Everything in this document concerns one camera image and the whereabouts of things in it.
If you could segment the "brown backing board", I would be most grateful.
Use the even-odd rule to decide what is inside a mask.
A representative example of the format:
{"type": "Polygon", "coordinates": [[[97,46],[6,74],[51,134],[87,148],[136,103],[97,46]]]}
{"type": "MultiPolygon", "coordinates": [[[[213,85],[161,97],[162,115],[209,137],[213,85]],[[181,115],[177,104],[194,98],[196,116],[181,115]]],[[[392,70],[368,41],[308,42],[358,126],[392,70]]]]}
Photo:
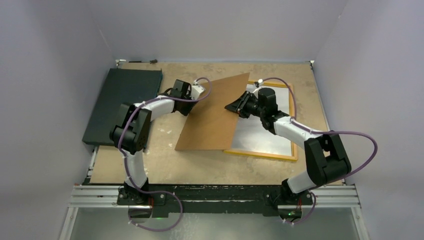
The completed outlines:
{"type": "Polygon", "coordinates": [[[236,131],[238,115],[225,109],[246,91],[250,73],[213,80],[208,97],[199,101],[186,118],[176,151],[228,150],[236,131]]]}

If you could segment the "building and sky photo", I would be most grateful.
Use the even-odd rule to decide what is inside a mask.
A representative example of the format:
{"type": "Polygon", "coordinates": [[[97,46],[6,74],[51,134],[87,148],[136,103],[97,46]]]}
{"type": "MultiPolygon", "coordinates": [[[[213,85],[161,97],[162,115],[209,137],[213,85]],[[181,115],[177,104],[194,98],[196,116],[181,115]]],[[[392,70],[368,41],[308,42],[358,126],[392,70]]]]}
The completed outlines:
{"type": "MultiPolygon", "coordinates": [[[[275,91],[278,109],[292,114],[290,91],[285,86],[265,86],[275,91]]],[[[259,117],[238,118],[230,150],[294,157],[292,142],[263,128],[259,117]]]]}

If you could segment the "yellow picture frame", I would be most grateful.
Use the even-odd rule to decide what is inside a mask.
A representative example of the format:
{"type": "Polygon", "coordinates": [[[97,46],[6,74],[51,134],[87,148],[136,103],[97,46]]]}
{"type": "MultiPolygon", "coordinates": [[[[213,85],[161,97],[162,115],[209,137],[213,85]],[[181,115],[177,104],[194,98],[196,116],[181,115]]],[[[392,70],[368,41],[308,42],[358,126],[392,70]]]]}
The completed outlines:
{"type": "MultiPolygon", "coordinates": [[[[280,81],[267,81],[264,83],[263,85],[265,86],[272,86],[272,87],[287,87],[284,83],[280,82],[280,81]]],[[[295,114],[295,104],[294,104],[294,100],[293,97],[290,94],[290,99],[292,100],[292,106],[290,107],[290,110],[292,110],[292,114],[289,114],[291,116],[293,116],[295,114]]],[[[291,142],[292,144],[292,150],[294,153],[294,156],[283,156],[283,155],[276,155],[276,154],[270,154],[270,153],[259,153],[259,154],[255,154],[254,152],[249,152],[249,151],[242,151],[242,150],[224,150],[223,152],[226,154],[231,154],[231,155],[241,155],[241,156],[247,156],[247,157],[256,157],[256,158],[264,158],[264,159],[273,159],[273,160],[282,160],[282,161],[297,161],[298,160],[298,152],[297,152],[297,147],[296,145],[291,142]]]]}

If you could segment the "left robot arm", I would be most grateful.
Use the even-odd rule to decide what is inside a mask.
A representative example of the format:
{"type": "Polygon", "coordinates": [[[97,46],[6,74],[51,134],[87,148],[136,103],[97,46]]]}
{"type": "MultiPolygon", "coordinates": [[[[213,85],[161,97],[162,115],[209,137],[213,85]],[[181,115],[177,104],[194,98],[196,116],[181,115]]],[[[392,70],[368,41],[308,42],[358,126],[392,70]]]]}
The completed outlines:
{"type": "Polygon", "coordinates": [[[149,199],[148,177],[144,169],[143,150],[147,145],[152,122],[164,115],[179,112],[187,116],[209,91],[199,84],[177,79],[173,87],[141,103],[121,104],[109,138],[123,157],[126,179],[124,188],[138,205],[149,199]]]}

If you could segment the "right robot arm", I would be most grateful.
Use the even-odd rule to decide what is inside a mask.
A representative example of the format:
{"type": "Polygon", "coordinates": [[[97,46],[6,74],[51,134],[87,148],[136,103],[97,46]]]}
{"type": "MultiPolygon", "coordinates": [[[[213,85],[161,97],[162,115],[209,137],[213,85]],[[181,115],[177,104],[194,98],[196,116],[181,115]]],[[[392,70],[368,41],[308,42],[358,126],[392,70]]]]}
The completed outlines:
{"type": "Polygon", "coordinates": [[[280,196],[288,204],[298,200],[301,193],[337,181],[352,170],[339,134],[316,132],[279,110],[275,91],[271,88],[261,88],[257,95],[246,90],[225,109],[242,119],[258,117],[265,130],[304,150],[306,170],[281,183],[280,196]]]}

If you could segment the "dark blue flat box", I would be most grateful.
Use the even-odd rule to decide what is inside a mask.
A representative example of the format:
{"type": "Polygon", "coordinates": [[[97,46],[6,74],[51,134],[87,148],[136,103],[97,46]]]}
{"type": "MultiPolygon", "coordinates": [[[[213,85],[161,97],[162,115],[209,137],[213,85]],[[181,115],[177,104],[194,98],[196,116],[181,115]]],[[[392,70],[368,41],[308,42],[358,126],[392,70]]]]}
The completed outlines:
{"type": "Polygon", "coordinates": [[[121,104],[141,103],[155,98],[163,80],[161,70],[111,68],[91,112],[82,142],[94,146],[112,146],[109,134],[121,104]]]}

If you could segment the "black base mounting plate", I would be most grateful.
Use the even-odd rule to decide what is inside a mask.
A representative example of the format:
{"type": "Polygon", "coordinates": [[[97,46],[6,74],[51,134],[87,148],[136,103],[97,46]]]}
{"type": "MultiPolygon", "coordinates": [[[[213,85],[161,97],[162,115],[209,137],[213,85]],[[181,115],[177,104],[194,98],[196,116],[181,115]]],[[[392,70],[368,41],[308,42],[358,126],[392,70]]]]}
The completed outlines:
{"type": "Polygon", "coordinates": [[[211,185],[147,183],[139,192],[127,184],[118,188],[117,205],[146,207],[145,217],[166,218],[170,213],[261,214],[300,218],[301,207],[312,205],[306,191],[285,193],[281,185],[211,185]]]}

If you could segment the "aluminium rail frame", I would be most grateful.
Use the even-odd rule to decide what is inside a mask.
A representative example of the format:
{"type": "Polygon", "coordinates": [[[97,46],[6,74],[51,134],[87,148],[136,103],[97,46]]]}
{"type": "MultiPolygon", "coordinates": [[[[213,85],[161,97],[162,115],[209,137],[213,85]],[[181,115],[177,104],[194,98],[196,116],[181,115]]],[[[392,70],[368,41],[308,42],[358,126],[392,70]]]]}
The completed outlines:
{"type": "MultiPolygon", "coordinates": [[[[124,208],[117,205],[117,185],[76,185],[68,201],[67,219],[60,233],[61,240],[69,240],[72,228],[81,208],[124,208]]],[[[354,226],[360,240],[369,240],[370,235],[365,226],[357,189],[354,185],[327,185],[311,191],[316,196],[315,208],[348,208],[351,210],[354,226]]]]}

